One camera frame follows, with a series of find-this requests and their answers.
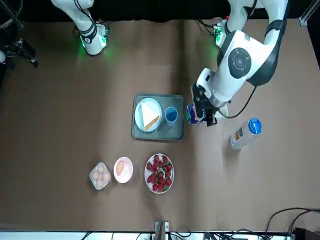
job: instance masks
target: blue bottle cap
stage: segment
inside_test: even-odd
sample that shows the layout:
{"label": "blue bottle cap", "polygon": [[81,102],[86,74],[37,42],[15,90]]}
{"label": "blue bottle cap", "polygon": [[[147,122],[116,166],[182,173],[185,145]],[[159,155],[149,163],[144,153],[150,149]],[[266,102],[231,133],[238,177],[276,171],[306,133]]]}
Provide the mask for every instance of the blue bottle cap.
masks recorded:
{"label": "blue bottle cap", "polygon": [[253,134],[260,134],[261,133],[261,122],[258,118],[251,118],[249,123],[249,130]]}

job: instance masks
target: white plate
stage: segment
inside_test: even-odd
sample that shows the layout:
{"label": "white plate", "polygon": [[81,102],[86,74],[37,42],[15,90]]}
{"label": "white plate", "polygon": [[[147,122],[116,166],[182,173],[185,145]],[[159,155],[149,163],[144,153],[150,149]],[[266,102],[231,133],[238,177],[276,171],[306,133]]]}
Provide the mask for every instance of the white plate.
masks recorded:
{"label": "white plate", "polygon": [[[149,171],[149,170],[147,169],[147,164],[148,164],[148,163],[154,164],[154,156],[155,156],[155,155],[158,155],[158,156],[159,156],[159,160],[161,160],[161,161],[162,161],[162,157],[163,157],[163,156],[166,156],[166,157],[168,158],[168,163],[172,164],[172,169],[171,169],[171,181],[172,181],[172,183],[171,183],[171,185],[169,186],[169,188],[168,188],[166,191],[162,191],[162,192],[153,191],[153,189],[152,189],[152,183],[148,183],[148,177],[149,177],[153,172],[151,172],[151,171]],[[162,153],[157,153],[157,154],[152,155],[152,156],[149,158],[149,160],[146,162],[145,167],[144,167],[144,181],[145,181],[145,184],[148,186],[148,188],[149,188],[149,190],[150,190],[151,192],[153,192],[153,193],[155,193],[155,194],[164,194],[164,193],[168,192],[169,189],[171,188],[172,184],[174,184],[174,179],[175,179],[175,167],[174,167],[172,161],[170,160],[170,158],[169,158],[167,155],[164,155],[164,154],[162,154]]]}
{"label": "white plate", "polygon": [[[159,119],[152,124],[151,127],[149,127],[148,130],[145,130],[144,128],[144,120],[142,118],[142,110],[141,110],[141,102],[143,102],[144,104],[148,105],[148,107],[150,107],[153,111],[155,111],[156,113],[159,114]],[[134,111],[134,120],[136,125],[138,126],[139,129],[141,129],[144,132],[152,132],[154,131],[160,124],[161,122],[161,118],[162,118],[162,109],[160,104],[153,98],[145,98],[142,99],[137,106],[135,107],[135,111]]]}
{"label": "white plate", "polygon": [[[125,167],[122,171],[123,174],[118,176],[118,174],[116,172],[116,168],[117,168],[117,165],[120,161],[124,161]],[[134,173],[134,166],[132,164],[132,161],[129,158],[127,158],[126,156],[120,157],[115,162],[115,164],[113,166],[113,175],[114,175],[115,179],[121,184],[128,182],[131,179],[133,173]]]}

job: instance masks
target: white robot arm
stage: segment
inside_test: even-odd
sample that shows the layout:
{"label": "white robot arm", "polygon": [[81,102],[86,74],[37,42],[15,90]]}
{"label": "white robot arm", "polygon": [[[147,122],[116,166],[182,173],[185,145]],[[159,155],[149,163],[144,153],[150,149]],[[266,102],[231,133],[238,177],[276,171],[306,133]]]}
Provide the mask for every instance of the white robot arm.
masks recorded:
{"label": "white robot arm", "polygon": [[[282,36],[286,28],[289,0],[228,0],[231,12],[220,26],[216,38],[220,51],[216,72],[205,68],[191,93],[196,117],[207,125],[216,124],[215,113],[228,103],[241,86],[248,81],[255,87],[267,83],[273,76]],[[264,43],[248,36],[242,29],[248,13],[244,7],[265,8],[269,18]]]}
{"label": "white robot arm", "polygon": [[94,0],[51,0],[51,2],[73,20],[89,55],[97,55],[106,47],[109,29],[93,21],[87,10],[93,6]]}

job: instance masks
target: plastic bottle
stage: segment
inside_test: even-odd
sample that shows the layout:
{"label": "plastic bottle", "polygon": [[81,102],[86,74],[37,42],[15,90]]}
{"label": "plastic bottle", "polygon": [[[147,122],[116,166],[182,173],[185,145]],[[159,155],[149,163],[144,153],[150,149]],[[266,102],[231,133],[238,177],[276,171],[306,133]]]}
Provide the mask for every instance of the plastic bottle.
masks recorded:
{"label": "plastic bottle", "polygon": [[240,150],[261,135],[261,122],[257,118],[251,118],[244,123],[229,138],[233,149]]}

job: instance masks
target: blue cup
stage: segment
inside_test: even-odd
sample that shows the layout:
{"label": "blue cup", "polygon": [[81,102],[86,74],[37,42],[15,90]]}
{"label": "blue cup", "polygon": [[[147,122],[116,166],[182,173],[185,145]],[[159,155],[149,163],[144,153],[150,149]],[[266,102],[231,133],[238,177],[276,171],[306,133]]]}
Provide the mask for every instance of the blue cup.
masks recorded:
{"label": "blue cup", "polygon": [[165,122],[168,126],[175,125],[178,118],[178,111],[175,107],[170,106],[165,110]]}

